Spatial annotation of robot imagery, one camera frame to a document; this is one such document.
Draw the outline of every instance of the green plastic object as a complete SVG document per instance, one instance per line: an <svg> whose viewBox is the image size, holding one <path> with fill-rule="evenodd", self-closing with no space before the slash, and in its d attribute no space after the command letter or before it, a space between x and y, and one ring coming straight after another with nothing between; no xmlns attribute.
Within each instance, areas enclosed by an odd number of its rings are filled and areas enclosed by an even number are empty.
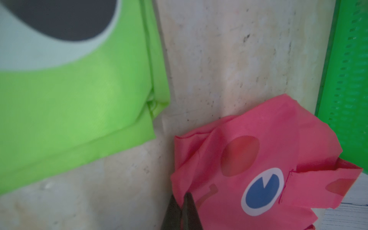
<svg viewBox="0 0 368 230"><path fill-rule="evenodd" d="M368 170L368 0L337 0L316 116L337 134L341 158Z"/></svg>

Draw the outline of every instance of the blue circle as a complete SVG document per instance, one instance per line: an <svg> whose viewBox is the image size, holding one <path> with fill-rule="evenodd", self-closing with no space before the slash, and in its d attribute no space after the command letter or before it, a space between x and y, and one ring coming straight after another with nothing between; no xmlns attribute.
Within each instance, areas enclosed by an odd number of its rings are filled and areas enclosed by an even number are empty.
<svg viewBox="0 0 368 230"><path fill-rule="evenodd" d="M272 174L266 187L263 187L263 178L261 177L249 188L245 197L245 202L253 209L264 207L273 200L279 187L280 180L277 175Z"/></svg>

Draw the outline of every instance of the green fabric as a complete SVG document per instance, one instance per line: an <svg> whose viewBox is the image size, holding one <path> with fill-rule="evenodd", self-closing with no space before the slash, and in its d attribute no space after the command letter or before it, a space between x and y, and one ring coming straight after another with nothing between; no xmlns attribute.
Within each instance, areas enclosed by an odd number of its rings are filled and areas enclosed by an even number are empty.
<svg viewBox="0 0 368 230"><path fill-rule="evenodd" d="M87 56L0 70L0 194L153 139L152 119L169 100L152 2L125 0Z"/></svg>

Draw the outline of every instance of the pink fabric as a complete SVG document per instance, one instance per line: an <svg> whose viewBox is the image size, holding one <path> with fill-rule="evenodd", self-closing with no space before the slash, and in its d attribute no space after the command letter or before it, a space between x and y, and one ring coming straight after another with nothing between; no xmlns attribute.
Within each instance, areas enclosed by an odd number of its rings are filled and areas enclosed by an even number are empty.
<svg viewBox="0 0 368 230"><path fill-rule="evenodd" d="M304 230L310 208L337 207L362 172L341 152L328 125L281 95L176 137L173 194L182 206L192 193L205 230ZM261 204L255 188L276 195Z"/></svg>
<svg viewBox="0 0 368 230"><path fill-rule="evenodd" d="M314 225L310 225L308 228L306 228L306 230L316 230L316 227L314 227Z"/></svg>

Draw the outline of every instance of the printed eye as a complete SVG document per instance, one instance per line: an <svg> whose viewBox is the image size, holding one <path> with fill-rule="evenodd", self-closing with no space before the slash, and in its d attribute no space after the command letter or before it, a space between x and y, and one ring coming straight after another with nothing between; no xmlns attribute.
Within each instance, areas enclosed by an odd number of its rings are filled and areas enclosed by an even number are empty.
<svg viewBox="0 0 368 230"><path fill-rule="evenodd" d="M109 37L120 8L121 0L0 0L0 71L84 57Z"/></svg>
<svg viewBox="0 0 368 230"><path fill-rule="evenodd" d="M241 198L241 207L250 216L268 211L284 187L284 176L279 168L268 169L256 176Z"/></svg>

